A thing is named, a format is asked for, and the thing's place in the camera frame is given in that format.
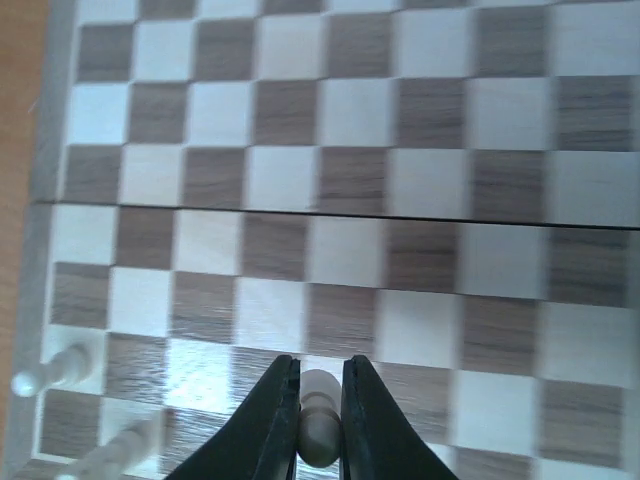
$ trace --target chess piece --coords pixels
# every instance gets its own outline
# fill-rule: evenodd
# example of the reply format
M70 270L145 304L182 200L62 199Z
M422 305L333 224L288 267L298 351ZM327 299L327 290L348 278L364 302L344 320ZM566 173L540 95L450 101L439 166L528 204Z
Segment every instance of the chess piece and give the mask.
M56 480L116 480L125 471L144 461L152 450L150 420L121 431L106 445L67 465Z
M329 372L300 376L298 454L312 467L328 467L340 456L341 398L342 387Z
M38 364L13 377L11 390L20 397L34 397L51 386L74 385L91 374L91 356L82 345L58 352L49 363Z

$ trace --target folding chess board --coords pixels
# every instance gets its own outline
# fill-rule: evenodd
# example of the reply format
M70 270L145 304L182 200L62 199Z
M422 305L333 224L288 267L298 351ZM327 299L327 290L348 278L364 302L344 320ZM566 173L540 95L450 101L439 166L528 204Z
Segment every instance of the folding chess board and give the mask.
M462 479L640 478L640 2L57 0L4 471L366 354ZM337 466L298 478L337 478Z

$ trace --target held chess piece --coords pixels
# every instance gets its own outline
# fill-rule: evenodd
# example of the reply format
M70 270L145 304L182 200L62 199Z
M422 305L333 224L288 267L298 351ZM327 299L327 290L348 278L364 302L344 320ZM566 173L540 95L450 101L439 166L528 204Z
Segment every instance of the held chess piece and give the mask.
M11 390L20 397L34 397L49 387L74 385L91 374L91 356L82 345L58 352L49 363L23 370L11 381Z
M341 398L342 387L329 372L300 376L298 453L312 467L328 467L340 456Z
M151 420L121 431L109 443L64 467L56 480L116 480L151 453Z

